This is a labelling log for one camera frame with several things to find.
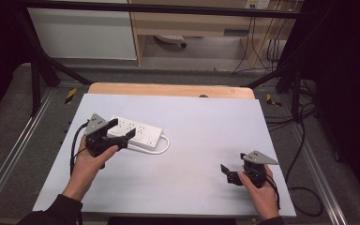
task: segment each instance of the white table surface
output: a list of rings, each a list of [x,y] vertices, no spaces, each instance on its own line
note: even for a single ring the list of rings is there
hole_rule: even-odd
[[[257,214],[246,189],[228,184],[220,164],[242,171],[240,153],[254,150],[277,160],[258,100],[94,94],[83,96],[33,210],[46,210],[65,188],[73,137],[93,113],[163,128],[171,146],[162,155],[127,149],[115,154],[83,199],[84,212],[226,218]],[[165,145],[161,139],[157,150]],[[280,195],[279,213],[295,217],[281,169],[270,168]]]

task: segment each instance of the white cabinet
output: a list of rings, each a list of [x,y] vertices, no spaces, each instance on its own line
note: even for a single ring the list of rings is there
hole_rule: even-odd
[[[93,2],[127,3],[127,0]],[[50,57],[136,60],[128,12],[28,10],[41,45]]]

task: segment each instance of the white cable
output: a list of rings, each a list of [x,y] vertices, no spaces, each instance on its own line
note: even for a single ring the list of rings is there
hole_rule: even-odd
[[[292,11],[295,11],[296,10],[296,7],[297,7],[297,4],[299,3],[299,0],[296,0],[296,5],[294,5]]]
[[[139,151],[139,152],[143,152],[143,153],[147,153],[147,154],[151,154],[151,155],[159,155],[159,154],[162,154],[162,153],[164,153],[164,152],[166,152],[166,151],[168,150],[169,145],[170,145],[171,143],[170,143],[170,141],[169,141],[169,138],[166,137],[165,135],[161,134],[160,137],[166,139],[166,142],[168,143],[168,144],[166,145],[166,147],[165,147],[162,151],[159,151],[159,152],[150,151],[150,150],[141,148],[141,147],[139,147],[139,146],[135,146],[135,145],[133,145],[133,144],[128,144],[128,145],[127,145],[127,149],[134,150],[134,151]]]

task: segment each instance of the aluminum rail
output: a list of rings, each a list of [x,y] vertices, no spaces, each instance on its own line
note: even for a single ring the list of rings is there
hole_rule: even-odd
[[[29,119],[27,125],[22,131],[22,134],[14,144],[13,148],[11,149],[10,153],[7,156],[7,159],[3,163],[0,169],[0,192],[3,189],[14,167],[16,166],[17,161],[22,155],[25,146],[28,144],[28,141],[31,139],[34,130],[36,129],[40,119],[42,118],[42,115],[45,113],[46,109],[48,108],[53,92],[54,92],[54,88],[51,88],[44,95],[41,101],[42,104],[39,111],[35,116]]]
[[[288,115],[292,115],[290,108],[291,103],[288,100],[288,98],[284,96],[280,96],[280,98]],[[303,136],[303,130],[301,128],[301,125],[293,123],[293,128],[295,130],[297,138],[301,142]],[[303,157],[306,160],[306,164],[308,165],[308,168],[311,172],[315,185],[318,191],[320,192],[322,202],[326,207],[326,211],[329,217],[331,218],[332,223],[334,225],[346,225],[347,220],[344,217],[340,206],[338,205],[338,201],[336,200],[335,194],[330,188],[330,185],[326,180],[324,172],[321,169],[321,166],[318,163],[317,159],[315,158],[314,152],[312,151],[311,146],[309,145],[307,139],[305,139],[302,153],[303,153]]]

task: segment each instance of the wooden tabletop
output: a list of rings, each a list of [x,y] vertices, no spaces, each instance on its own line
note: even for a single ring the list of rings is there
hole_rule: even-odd
[[[151,83],[113,83],[95,82],[89,94],[210,97],[210,98],[246,98],[255,99],[253,91],[245,87],[173,85]]]

